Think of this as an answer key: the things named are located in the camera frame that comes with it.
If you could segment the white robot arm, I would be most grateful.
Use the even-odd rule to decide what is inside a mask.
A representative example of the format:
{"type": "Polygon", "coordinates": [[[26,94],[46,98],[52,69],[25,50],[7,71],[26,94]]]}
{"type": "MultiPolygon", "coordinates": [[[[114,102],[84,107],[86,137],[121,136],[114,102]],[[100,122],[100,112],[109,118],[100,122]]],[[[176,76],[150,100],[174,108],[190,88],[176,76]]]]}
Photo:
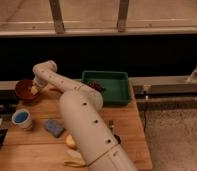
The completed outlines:
{"type": "Polygon", "coordinates": [[[33,85],[38,90],[51,84],[63,92],[60,114],[89,171],[138,171],[99,114],[103,107],[100,92],[57,74],[53,60],[34,65],[33,73],[33,85]]]}

